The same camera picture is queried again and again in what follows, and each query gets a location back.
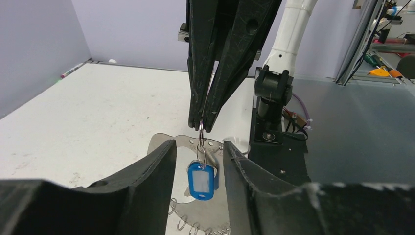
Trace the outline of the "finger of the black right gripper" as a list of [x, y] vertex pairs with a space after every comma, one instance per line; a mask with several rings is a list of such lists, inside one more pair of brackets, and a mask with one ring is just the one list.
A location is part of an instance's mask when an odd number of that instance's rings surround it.
[[247, 76], [280, 5], [279, 0], [238, 2], [204, 106], [203, 123], [207, 133], [212, 131], [223, 105]]
[[189, 0], [187, 26], [189, 30], [189, 55], [191, 100], [189, 127], [199, 130], [205, 100], [212, 75], [215, 50], [215, 18], [217, 0]]

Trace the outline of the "steel oval key holder plate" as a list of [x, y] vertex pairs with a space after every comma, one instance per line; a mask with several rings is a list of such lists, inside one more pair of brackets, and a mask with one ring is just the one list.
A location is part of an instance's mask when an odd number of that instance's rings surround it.
[[170, 200], [168, 214], [176, 214], [180, 219], [177, 230], [181, 231], [189, 225], [191, 235], [229, 235], [231, 226], [224, 178], [224, 142], [231, 142], [244, 157], [249, 153], [250, 144], [239, 137], [227, 137], [223, 141], [206, 139], [202, 123], [198, 132], [198, 138], [156, 133], [147, 152], [151, 153], [167, 140], [174, 140], [178, 148], [187, 148], [196, 155], [186, 167], [187, 189], [184, 193], [194, 200], [186, 203], [178, 202], [175, 197]]

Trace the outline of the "blue key tag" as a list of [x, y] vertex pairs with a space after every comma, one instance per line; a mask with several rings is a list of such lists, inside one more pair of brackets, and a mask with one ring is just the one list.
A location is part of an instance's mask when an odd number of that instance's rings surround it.
[[192, 161], [187, 168], [190, 195], [196, 200], [207, 201], [214, 197], [215, 168], [199, 160]]

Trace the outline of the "silver key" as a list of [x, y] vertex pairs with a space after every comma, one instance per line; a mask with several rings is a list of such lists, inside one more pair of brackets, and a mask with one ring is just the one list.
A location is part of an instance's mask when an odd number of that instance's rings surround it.
[[216, 194], [216, 191], [219, 189], [219, 186], [220, 186], [219, 165], [216, 163], [215, 159], [212, 160], [206, 154], [203, 154], [202, 152], [199, 152], [199, 151], [197, 151], [196, 158], [194, 160], [199, 160], [199, 161], [203, 162], [204, 164], [208, 164], [208, 165], [213, 166], [215, 168], [215, 179], [214, 179], [214, 182], [215, 182], [214, 195], [215, 195]]

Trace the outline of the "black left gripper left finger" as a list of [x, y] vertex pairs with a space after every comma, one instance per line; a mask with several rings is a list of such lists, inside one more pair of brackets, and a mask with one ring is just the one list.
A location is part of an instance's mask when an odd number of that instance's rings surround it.
[[167, 140], [130, 166], [67, 188], [40, 180], [2, 180], [3, 235], [163, 235], [176, 170], [177, 146]]

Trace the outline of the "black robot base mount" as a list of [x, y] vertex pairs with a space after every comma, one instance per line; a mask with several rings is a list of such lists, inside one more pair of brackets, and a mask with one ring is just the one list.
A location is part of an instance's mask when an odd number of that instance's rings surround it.
[[308, 153], [304, 134], [283, 135], [282, 143], [254, 139], [256, 108], [252, 110], [248, 158], [269, 173], [295, 186], [310, 183], [305, 155]]

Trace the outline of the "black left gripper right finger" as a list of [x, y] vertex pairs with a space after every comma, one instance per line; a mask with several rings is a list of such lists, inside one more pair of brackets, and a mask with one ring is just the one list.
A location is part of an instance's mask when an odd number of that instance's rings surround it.
[[296, 187], [231, 142], [223, 170], [233, 235], [412, 235], [415, 188], [405, 184], [307, 183]]

